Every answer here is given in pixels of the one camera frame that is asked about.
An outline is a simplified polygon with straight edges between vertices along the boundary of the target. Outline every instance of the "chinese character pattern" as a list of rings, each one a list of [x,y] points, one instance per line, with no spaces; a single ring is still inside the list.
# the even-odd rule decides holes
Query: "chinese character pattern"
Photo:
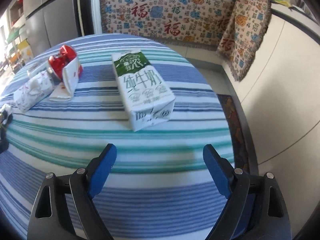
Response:
[[[270,6],[268,0],[100,0],[103,33],[218,48],[232,62],[236,80],[242,79],[238,76],[247,71],[260,46]]]

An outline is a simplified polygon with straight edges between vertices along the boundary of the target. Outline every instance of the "blue striped fabric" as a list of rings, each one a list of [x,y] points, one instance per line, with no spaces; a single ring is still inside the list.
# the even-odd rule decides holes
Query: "blue striped fabric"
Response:
[[[186,59],[154,41],[122,34],[81,37],[69,42],[84,71],[68,102],[45,98],[25,114],[13,93],[27,69],[56,54],[57,45],[19,71],[0,97],[12,105],[9,149],[0,155],[0,207],[23,239],[38,189],[47,172],[70,174],[98,156],[107,143],[117,160],[94,204],[110,233],[121,239],[205,239],[226,199],[203,159],[204,145],[233,163],[228,124],[216,94]],[[111,53],[141,49],[176,96],[169,122],[130,130]],[[69,212],[81,224],[71,196]]]

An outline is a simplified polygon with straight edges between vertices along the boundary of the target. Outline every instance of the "crushed red can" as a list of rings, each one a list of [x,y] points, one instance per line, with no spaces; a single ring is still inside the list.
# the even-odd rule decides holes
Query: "crushed red can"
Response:
[[[62,69],[76,57],[77,53],[72,47],[63,45],[60,48],[58,55],[49,57],[48,62],[50,67],[48,68],[48,72],[55,75],[59,80],[62,80]],[[80,65],[78,71],[79,77],[81,76],[82,71],[83,67]]]

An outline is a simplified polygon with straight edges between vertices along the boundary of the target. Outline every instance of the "striped tablecloth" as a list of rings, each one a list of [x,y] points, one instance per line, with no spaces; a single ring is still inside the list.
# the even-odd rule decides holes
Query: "striped tablecloth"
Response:
[[[47,172],[71,174],[113,143],[117,160],[102,192],[94,199],[116,239],[205,239],[226,199],[220,195],[202,159],[204,145],[233,163],[228,124],[216,94],[185,58],[157,42],[124,34],[81,37],[66,44],[84,67],[74,98],[45,98],[25,114],[13,92],[27,80],[27,69],[57,54],[58,45],[20,70],[1,95],[13,107],[0,154],[0,206],[26,239],[30,212]],[[124,111],[111,53],[141,49],[176,95],[172,119],[132,132]],[[70,215],[83,235],[72,198]]]

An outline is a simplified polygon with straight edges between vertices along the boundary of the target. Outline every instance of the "green milk carton label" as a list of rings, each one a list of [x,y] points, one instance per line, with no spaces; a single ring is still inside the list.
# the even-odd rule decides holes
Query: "green milk carton label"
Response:
[[[128,53],[116,60],[114,64],[117,74],[120,77],[124,74],[134,74],[145,66],[150,65],[150,62],[140,51],[137,53]]]

